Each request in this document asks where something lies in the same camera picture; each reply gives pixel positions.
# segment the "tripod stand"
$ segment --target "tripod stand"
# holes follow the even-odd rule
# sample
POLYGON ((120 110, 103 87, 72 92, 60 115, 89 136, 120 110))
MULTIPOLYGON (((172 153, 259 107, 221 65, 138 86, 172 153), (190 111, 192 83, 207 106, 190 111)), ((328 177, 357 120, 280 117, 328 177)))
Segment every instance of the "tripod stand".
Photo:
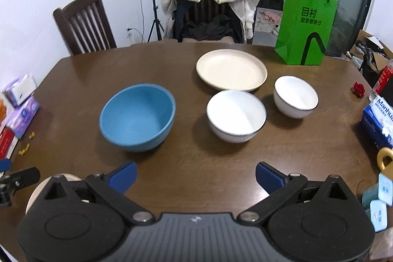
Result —
POLYGON ((162 27, 160 20, 157 17, 157 9, 158 6, 156 6, 156 0, 153 0, 154 21, 153 24, 151 25, 150 34, 149 34, 149 38, 147 39, 147 42, 150 41, 151 34, 153 33, 154 25, 156 25, 156 30, 157 30, 157 40, 162 40, 160 27, 163 32, 164 32, 164 28, 162 27))

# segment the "brown table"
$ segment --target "brown table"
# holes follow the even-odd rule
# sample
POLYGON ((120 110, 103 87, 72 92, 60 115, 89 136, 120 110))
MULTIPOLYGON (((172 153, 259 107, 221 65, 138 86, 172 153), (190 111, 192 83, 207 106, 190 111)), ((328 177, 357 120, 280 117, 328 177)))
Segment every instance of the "brown table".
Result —
MULTIPOLYGON (((325 57, 321 66, 286 66, 271 48, 239 44, 151 43, 62 59, 35 93, 41 109, 13 154, 13 170, 36 166, 41 180, 56 173, 81 178, 107 173, 125 160, 138 164, 136 183, 126 195, 156 216, 162 211, 231 211, 235 215, 266 196, 255 181, 255 166, 266 161, 284 173, 312 180, 339 174, 355 193, 376 182, 377 150, 359 126, 367 98, 351 94, 354 82, 370 87, 352 63, 325 57), (204 53, 235 48, 260 58, 268 69, 255 92, 266 106, 267 124, 244 144, 219 140, 208 127, 206 105, 216 93, 197 76, 204 53), (319 95, 317 109, 304 120, 282 115, 273 102, 275 80, 292 74, 319 95), (101 135, 98 119, 105 103, 136 83, 157 83, 176 99, 172 131, 156 149, 126 153, 101 135), (28 135, 36 132, 29 141, 28 135), (18 150, 27 142, 28 152, 18 150)), ((25 261, 16 228, 34 187, 19 191, 13 206, 1 209, 0 243, 25 261)))

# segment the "green paper bag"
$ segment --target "green paper bag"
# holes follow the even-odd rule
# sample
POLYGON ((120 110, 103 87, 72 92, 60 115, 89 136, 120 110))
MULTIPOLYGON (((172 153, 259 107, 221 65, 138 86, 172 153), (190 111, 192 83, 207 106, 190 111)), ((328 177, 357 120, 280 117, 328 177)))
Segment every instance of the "green paper bag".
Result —
POLYGON ((288 65, 320 65, 337 0, 285 0, 275 52, 288 65))

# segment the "red artificial flower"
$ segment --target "red artificial flower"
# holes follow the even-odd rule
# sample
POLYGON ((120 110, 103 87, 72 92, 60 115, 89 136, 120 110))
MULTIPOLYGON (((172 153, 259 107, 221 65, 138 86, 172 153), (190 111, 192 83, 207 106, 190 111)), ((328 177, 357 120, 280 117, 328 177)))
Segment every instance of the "red artificial flower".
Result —
POLYGON ((352 93, 356 95, 358 98, 364 97, 365 90, 364 90, 364 86, 361 83, 355 82, 351 90, 352 93))

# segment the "beige plate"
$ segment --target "beige plate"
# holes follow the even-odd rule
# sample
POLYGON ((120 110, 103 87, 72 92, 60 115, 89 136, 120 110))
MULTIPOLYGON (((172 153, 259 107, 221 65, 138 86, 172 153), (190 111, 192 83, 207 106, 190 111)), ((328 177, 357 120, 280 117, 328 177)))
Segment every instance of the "beige plate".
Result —
POLYGON ((210 51, 199 58, 196 67, 200 78, 219 90, 253 91, 268 77, 262 61, 249 53, 234 49, 210 51))

